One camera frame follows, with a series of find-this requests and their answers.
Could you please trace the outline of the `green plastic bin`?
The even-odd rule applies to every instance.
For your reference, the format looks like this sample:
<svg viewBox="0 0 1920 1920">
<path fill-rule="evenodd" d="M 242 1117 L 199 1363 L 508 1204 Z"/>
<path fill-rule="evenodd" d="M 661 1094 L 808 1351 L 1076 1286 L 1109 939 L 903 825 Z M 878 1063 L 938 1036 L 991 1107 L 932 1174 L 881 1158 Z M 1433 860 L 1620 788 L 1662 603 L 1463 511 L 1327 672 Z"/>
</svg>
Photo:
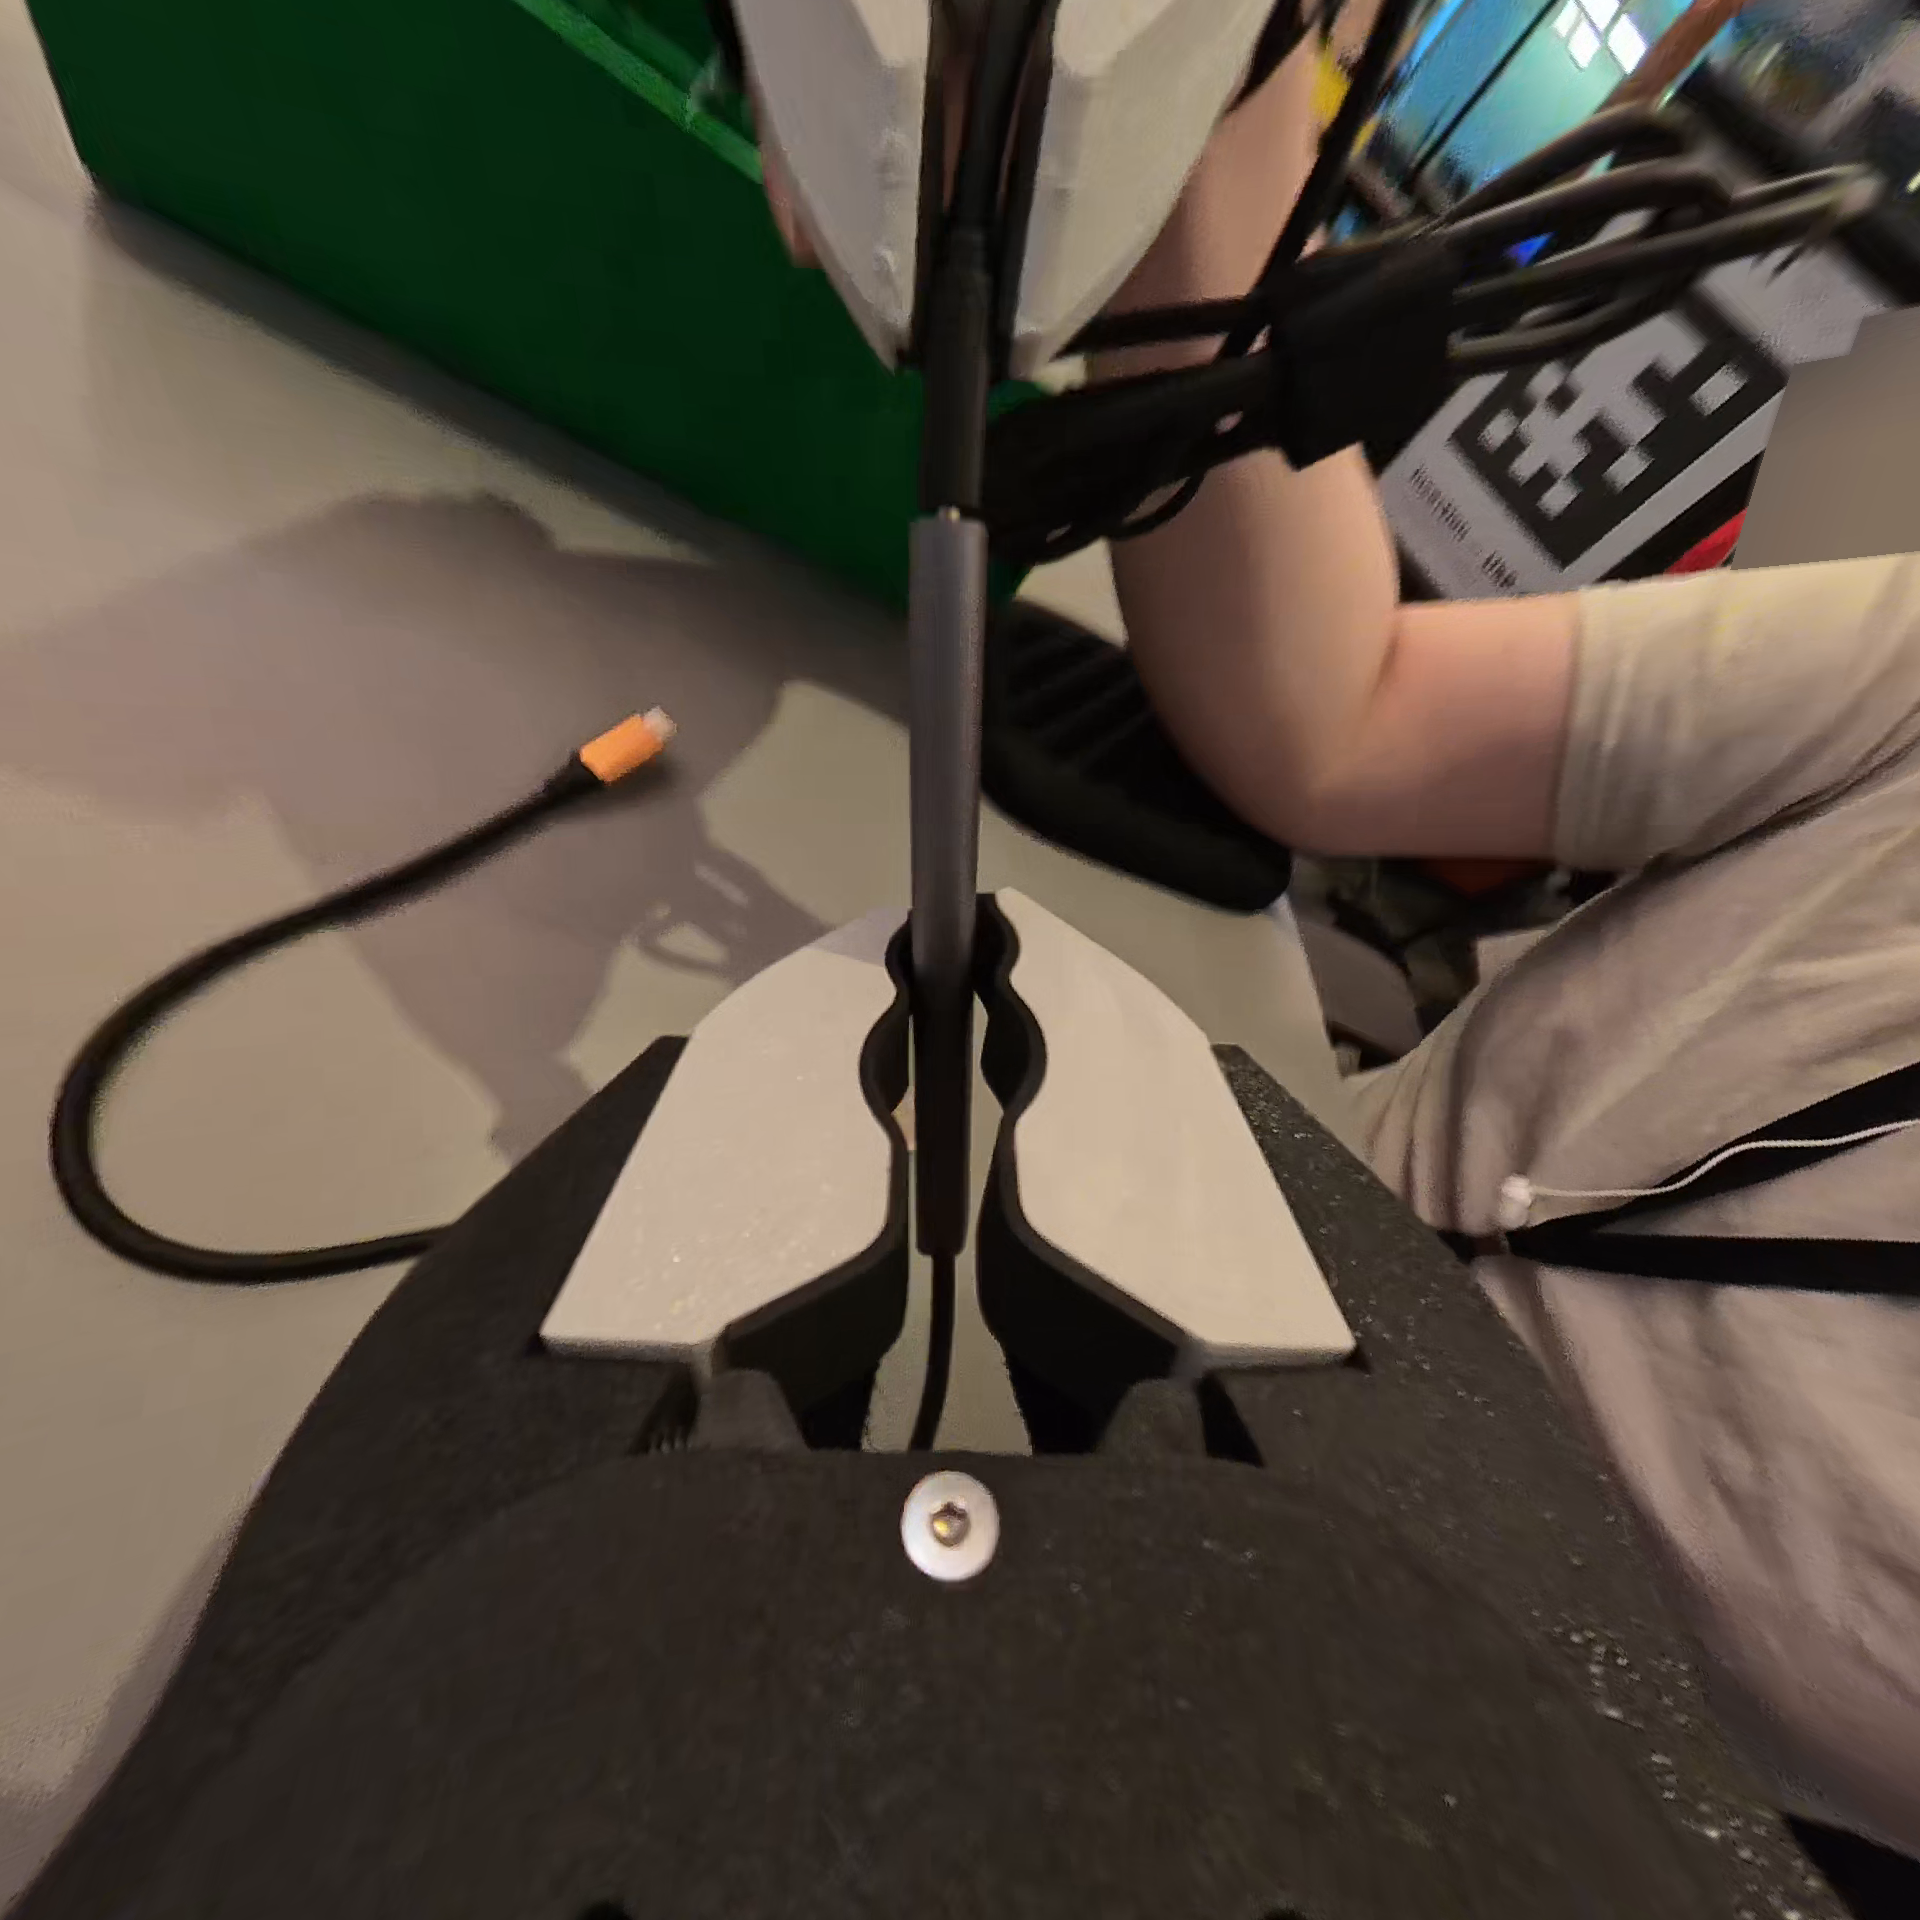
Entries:
<svg viewBox="0 0 1920 1920">
<path fill-rule="evenodd" d="M 26 11 L 106 196 L 905 603 L 921 384 L 781 249 L 701 5 Z"/>
</svg>

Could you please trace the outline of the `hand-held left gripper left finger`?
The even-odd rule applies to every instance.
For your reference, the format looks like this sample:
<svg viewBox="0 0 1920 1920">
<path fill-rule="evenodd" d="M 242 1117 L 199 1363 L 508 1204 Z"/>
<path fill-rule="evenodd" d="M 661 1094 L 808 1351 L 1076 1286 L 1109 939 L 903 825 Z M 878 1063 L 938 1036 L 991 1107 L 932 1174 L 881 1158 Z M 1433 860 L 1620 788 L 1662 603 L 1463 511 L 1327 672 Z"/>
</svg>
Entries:
<svg viewBox="0 0 1920 1920">
<path fill-rule="evenodd" d="M 878 908 L 696 1021 L 541 1343 L 687 1368 L 869 1368 L 905 1317 L 903 931 Z"/>
</svg>

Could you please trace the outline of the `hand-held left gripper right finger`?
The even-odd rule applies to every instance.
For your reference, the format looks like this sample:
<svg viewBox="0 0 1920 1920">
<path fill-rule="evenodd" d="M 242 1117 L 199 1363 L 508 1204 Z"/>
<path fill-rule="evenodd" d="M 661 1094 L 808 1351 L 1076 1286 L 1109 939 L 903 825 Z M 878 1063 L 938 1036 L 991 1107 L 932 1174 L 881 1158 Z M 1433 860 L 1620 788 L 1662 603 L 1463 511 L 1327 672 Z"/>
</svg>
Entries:
<svg viewBox="0 0 1920 1920">
<path fill-rule="evenodd" d="M 982 1309 L 1036 1368 L 1340 1365 L 1357 1341 L 1204 1031 L 1148 975 L 1017 888 L 980 901 L 994 1197 L 1024 1273 Z"/>
</svg>

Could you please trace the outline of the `computer monitor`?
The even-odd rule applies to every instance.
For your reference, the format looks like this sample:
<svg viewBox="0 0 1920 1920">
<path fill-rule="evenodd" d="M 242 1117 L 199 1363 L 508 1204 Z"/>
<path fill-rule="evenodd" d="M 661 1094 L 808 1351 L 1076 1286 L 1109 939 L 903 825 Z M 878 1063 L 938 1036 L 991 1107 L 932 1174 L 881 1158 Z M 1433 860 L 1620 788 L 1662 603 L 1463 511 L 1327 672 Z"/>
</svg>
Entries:
<svg viewBox="0 0 1920 1920">
<path fill-rule="evenodd" d="M 1366 164 L 1450 203 L 1602 111 L 1685 3 L 1446 3 L 1382 95 Z"/>
</svg>

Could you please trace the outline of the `person's right forearm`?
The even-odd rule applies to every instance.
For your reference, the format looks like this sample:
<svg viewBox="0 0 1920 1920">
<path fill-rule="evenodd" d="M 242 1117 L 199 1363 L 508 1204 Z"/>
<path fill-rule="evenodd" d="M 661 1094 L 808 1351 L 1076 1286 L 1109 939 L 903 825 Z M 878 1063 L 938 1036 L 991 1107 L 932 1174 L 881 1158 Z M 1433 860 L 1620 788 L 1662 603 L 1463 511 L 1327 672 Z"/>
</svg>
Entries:
<svg viewBox="0 0 1920 1920">
<path fill-rule="evenodd" d="M 1359 448 L 1215 469 L 1111 571 L 1157 717 L 1261 835 L 1330 856 L 1550 854 L 1577 599 L 1406 606 Z"/>
</svg>

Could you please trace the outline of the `dark grey usb hub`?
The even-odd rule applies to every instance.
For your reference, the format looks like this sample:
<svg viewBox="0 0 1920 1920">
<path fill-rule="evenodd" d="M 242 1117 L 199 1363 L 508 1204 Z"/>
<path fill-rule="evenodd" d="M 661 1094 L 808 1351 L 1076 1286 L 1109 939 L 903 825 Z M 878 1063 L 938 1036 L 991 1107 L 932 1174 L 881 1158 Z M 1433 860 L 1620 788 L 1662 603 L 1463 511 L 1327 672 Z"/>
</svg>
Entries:
<svg viewBox="0 0 1920 1920">
<path fill-rule="evenodd" d="M 969 1235 L 975 836 L 989 609 L 986 529 L 956 508 L 912 528 L 906 558 L 909 998 L 918 1248 Z"/>
</svg>

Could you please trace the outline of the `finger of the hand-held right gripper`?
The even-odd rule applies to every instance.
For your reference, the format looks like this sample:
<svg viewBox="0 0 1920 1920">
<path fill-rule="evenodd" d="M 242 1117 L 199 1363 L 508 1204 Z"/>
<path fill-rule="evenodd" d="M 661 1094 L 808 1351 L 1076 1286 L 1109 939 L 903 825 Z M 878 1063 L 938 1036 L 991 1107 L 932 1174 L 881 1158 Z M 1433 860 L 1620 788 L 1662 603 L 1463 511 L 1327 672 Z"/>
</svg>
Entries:
<svg viewBox="0 0 1920 1920">
<path fill-rule="evenodd" d="M 1014 121 L 1007 374 L 1032 376 L 1152 245 L 1244 93 L 1271 3 L 1045 5 Z"/>
<path fill-rule="evenodd" d="M 921 303 L 928 3 L 737 3 L 757 124 L 823 275 L 900 368 Z"/>
</svg>

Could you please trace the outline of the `white printed tag board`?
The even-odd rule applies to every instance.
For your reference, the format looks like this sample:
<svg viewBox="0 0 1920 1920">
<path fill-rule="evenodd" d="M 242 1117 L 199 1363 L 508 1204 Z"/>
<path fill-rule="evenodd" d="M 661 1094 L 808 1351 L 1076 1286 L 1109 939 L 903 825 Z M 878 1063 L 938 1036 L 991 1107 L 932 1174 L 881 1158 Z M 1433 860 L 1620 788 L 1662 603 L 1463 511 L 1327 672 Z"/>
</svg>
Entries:
<svg viewBox="0 0 1920 1920">
<path fill-rule="evenodd" d="M 1761 455 L 1780 287 L 1725 267 L 1580 356 L 1469 380 L 1381 475 L 1402 560 L 1450 601 L 1620 575 Z"/>
</svg>

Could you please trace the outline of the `person in beige shirt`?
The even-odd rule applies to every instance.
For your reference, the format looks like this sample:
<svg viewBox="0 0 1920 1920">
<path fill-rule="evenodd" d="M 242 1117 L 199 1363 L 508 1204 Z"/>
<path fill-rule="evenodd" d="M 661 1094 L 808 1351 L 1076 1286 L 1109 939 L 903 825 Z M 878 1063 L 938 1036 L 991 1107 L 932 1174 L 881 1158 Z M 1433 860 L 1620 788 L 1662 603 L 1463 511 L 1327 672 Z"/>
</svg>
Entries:
<svg viewBox="0 0 1920 1920">
<path fill-rule="evenodd" d="M 1382 1181 L 1489 1237 L 1916 1064 L 1916 556 L 1580 596 L 1557 862 L 1620 883 L 1353 1097 Z M 1638 1512 L 1786 1811 L 1916 1855 L 1916 1299 L 1477 1278 Z"/>
</svg>

